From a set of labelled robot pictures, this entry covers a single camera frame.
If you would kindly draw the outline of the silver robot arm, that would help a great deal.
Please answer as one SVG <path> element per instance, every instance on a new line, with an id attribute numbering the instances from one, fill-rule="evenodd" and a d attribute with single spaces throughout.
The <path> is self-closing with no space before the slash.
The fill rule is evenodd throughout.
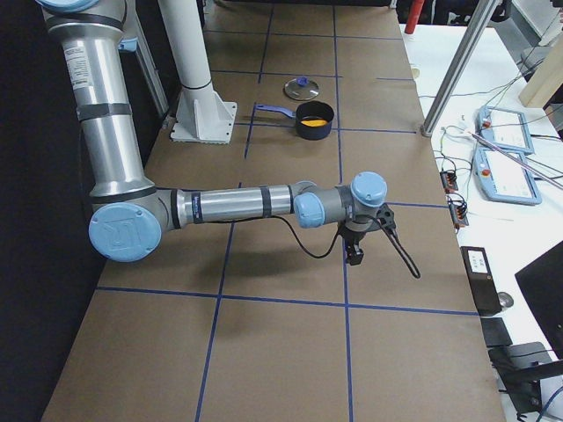
<path id="1" fill-rule="evenodd" d="M 44 1 L 48 32 L 63 49 L 93 170 L 89 238 L 104 257 L 133 262 L 151 254 L 166 232 L 190 224 L 296 218 L 309 229 L 335 224 L 351 266 L 362 261 L 361 240 L 381 231 L 395 242 L 387 185 L 372 171 L 327 189 L 310 181 L 238 188 L 219 146 L 230 141 L 238 107 L 216 92 L 198 6 L 162 1 L 172 55 L 182 84 L 173 145 L 144 164 L 122 72 L 119 45 L 138 29 L 131 1 Z"/>

